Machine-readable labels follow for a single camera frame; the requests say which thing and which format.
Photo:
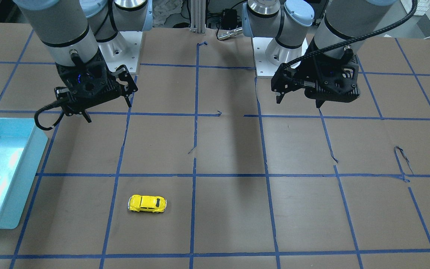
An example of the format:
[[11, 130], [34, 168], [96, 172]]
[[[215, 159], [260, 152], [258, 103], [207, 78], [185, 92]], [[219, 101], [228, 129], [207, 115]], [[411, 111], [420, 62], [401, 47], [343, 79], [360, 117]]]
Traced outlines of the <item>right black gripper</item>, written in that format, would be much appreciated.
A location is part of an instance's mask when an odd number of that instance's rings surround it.
[[87, 63], [82, 63], [79, 56], [73, 56], [72, 60], [79, 65], [55, 65], [66, 89], [57, 87], [54, 92], [66, 116], [80, 114], [91, 123], [86, 109], [118, 97], [123, 97], [127, 106], [132, 107], [130, 97], [138, 91], [138, 87], [126, 65], [110, 71], [100, 50]]

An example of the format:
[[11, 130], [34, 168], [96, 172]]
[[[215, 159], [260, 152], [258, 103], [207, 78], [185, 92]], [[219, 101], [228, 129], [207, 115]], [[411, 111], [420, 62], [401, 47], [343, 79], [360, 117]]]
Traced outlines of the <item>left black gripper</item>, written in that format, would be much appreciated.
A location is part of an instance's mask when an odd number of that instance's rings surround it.
[[321, 53], [304, 59], [295, 69], [281, 64], [271, 78], [271, 91], [276, 103], [281, 104], [285, 94], [304, 89], [304, 95], [315, 99], [317, 109], [325, 102], [349, 103], [360, 97], [357, 85], [359, 64], [350, 46], [341, 49], [342, 56], [335, 59]]

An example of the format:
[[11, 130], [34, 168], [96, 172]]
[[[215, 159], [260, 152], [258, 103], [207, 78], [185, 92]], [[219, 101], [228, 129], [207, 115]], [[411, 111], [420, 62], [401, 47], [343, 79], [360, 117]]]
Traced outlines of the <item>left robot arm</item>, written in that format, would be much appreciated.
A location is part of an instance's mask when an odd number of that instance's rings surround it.
[[305, 52], [302, 46], [315, 11], [305, 0], [248, 0], [242, 10], [243, 33], [270, 38], [265, 55], [276, 66], [270, 87], [280, 103], [289, 92], [304, 90], [316, 107], [349, 103], [360, 97], [356, 53], [377, 30], [392, 0], [333, 0]]

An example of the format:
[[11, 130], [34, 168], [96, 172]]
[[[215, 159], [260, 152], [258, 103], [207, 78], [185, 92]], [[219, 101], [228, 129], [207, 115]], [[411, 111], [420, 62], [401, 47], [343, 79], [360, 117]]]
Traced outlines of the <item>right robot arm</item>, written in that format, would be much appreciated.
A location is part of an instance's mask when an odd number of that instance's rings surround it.
[[34, 114], [39, 122], [49, 109], [62, 109], [64, 116], [91, 118], [87, 109], [138, 91], [130, 69], [124, 64], [109, 68], [107, 61], [126, 53], [122, 32], [144, 32], [153, 26], [151, 0], [16, 0], [14, 2], [52, 56], [63, 87], [55, 87], [56, 100]]

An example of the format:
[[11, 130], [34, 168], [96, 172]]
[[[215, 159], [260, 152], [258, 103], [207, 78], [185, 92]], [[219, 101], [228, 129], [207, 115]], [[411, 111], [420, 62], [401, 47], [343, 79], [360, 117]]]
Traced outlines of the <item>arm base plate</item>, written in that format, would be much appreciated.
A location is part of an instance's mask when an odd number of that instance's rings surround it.
[[295, 49], [284, 48], [275, 38], [252, 38], [253, 56], [257, 78], [272, 78], [280, 64], [302, 56], [308, 48], [304, 39], [302, 46]]
[[112, 40], [98, 43], [110, 71], [125, 65], [132, 75], [138, 74], [143, 32], [118, 32]]

